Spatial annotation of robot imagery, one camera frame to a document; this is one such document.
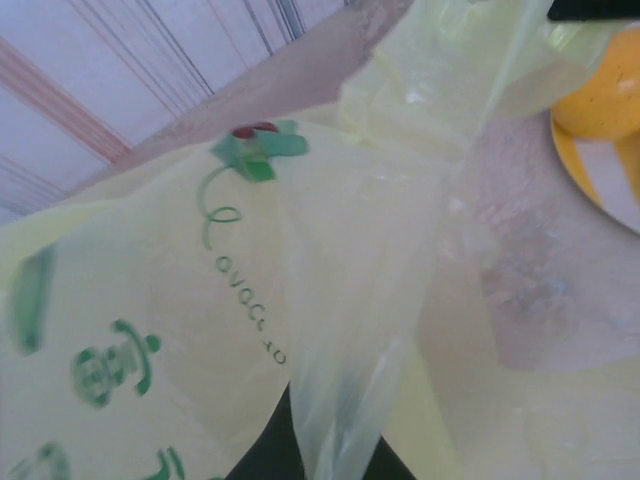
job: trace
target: green printed logo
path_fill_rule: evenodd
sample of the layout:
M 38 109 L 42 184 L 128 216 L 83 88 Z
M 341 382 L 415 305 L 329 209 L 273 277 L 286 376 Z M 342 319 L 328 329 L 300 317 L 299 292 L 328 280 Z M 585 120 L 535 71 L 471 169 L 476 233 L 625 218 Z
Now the green printed logo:
M 160 350 L 162 342 L 157 335 L 140 337 L 137 330 L 123 319 L 111 324 L 114 333 L 122 333 L 127 339 L 121 345 L 113 345 L 104 351 L 95 347 L 85 348 L 71 363 L 71 377 L 78 396 L 100 409 L 111 401 L 114 388 L 122 385 L 130 374 L 140 370 L 140 380 L 135 391 L 143 396 L 151 387 L 153 372 L 149 355 Z
M 46 443 L 35 455 L 13 467 L 9 480 L 71 480 L 67 454 L 58 443 Z
M 232 167 L 250 182 L 275 180 L 270 161 L 274 157 L 294 157 L 309 152 L 307 140 L 297 135 L 293 120 L 258 122 L 234 129 L 211 151 L 227 167 Z
M 184 466 L 178 452 L 173 447 L 169 447 L 166 453 L 163 450 L 158 450 L 158 461 L 160 462 L 160 470 L 151 476 L 141 478 L 140 480 L 185 480 L 186 475 L 184 472 Z M 211 478 L 210 480 L 224 480 L 222 477 Z
M 43 248 L 20 264 L 11 282 L 8 303 L 11 337 L 25 355 L 42 348 L 54 257 L 53 246 Z

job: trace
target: black object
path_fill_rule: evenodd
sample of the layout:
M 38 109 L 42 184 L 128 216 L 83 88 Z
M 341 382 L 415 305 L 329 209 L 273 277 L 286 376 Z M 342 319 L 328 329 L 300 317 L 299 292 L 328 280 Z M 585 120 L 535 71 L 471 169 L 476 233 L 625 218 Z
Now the black object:
M 305 480 L 300 450 L 293 432 L 289 387 L 285 389 L 260 438 L 225 480 Z M 381 438 L 363 480 L 416 478 Z
M 640 0 L 555 0 L 552 22 L 640 19 Z

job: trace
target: yellow plate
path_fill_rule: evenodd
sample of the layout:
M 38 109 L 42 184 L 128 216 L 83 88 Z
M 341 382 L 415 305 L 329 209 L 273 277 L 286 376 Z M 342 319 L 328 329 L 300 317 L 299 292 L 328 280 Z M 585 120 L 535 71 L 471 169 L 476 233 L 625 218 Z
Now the yellow plate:
M 551 131 L 560 160 L 585 195 L 640 233 L 640 133 L 615 143 L 590 142 L 553 120 Z

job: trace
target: translucent plastic bag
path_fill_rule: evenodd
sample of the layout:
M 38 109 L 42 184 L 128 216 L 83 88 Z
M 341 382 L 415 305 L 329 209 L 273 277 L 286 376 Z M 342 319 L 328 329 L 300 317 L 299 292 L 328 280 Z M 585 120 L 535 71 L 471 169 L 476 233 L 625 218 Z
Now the translucent plastic bag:
M 189 147 L 0 232 L 3 475 L 226 475 L 290 380 L 310 479 L 360 478 L 397 396 L 394 449 L 458 478 L 412 336 L 455 172 L 545 64 L 522 55 L 549 4 L 416 1 L 338 106 L 253 132 L 293 155 L 275 181 L 248 181 L 269 163 L 226 137 L 231 158 Z

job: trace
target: orange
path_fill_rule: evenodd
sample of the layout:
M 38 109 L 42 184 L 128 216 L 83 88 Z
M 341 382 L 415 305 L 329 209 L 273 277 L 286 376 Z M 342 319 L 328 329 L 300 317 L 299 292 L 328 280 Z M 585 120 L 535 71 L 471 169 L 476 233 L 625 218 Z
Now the orange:
M 640 131 L 640 28 L 615 35 L 595 75 L 551 113 L 577 137 L 615 141 Z

